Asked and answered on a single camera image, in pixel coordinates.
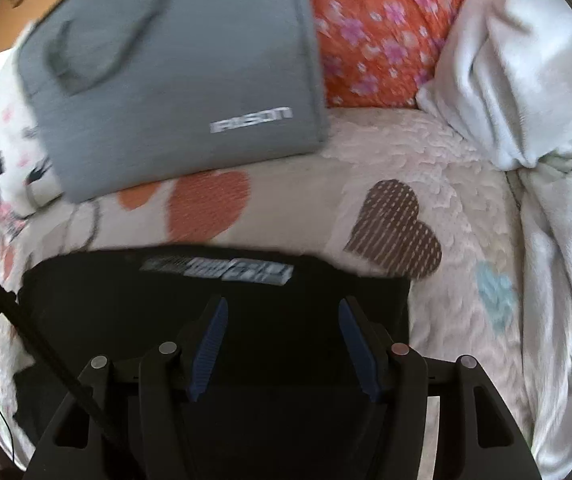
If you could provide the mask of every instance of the black cable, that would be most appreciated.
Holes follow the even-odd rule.
[[[4,421],[6,428],[8,428],[8,434],[10,435],[10,447],[12,448],[12,464],[16,465],[14,463],[14,439],[12,437],[12,431],[10,430],[10,425],[8,424],[8,421],[5,420],[5,417],[3,416],[2,410],[0,410],[0,417]]]

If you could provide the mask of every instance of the orange pillow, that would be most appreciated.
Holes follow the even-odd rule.
[[[330,107],[414,107],[462,0],[313,0]]]

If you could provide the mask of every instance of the brown heart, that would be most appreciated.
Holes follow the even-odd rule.
[[[417,195],[408,184],[381,180],[368,191],[344,250],[389,276],[424,278],[440,266],[442,247],[418,213]]]

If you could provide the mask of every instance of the blue gripper pad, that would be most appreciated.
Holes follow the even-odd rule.
[[[227,326],[228,304],[225,298],[221,298],[192,362],[191,384],[188,387],[188,395],[192,402],[196,401],[208,387]]]
[[[339,302],[339,328],[343,335],[343,341],[348,347],[348,353],[351,356],[361,390],[370,397],[371,402],[376,402],[379,399],[381,388],[377,380],[375,356],[368,348],[346,300]]]

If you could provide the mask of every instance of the round silver screw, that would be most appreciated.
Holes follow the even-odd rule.
[[[174,354],[177,350],[177,344],[173,341],[166,341],[159,345],[159,351],[162,354]]]
[[[466,368],[470,368],[472,370],[477,366],[477,359],[475,359],[472,355],[464,355],[461,357],[461,364],[463,364]]]
[[[108,364],[108,358],[105,355],[98,355],[92,358],[90,361],[90,366],[93,367],[95,370],[99,370],[103,368],[105,365]]]
[[[391,350],[395,355],[406,355],[408,354],[408,352],[410,352],[410,348],[408,348],[408,345],[405,345],[403,343],[394,343]]]

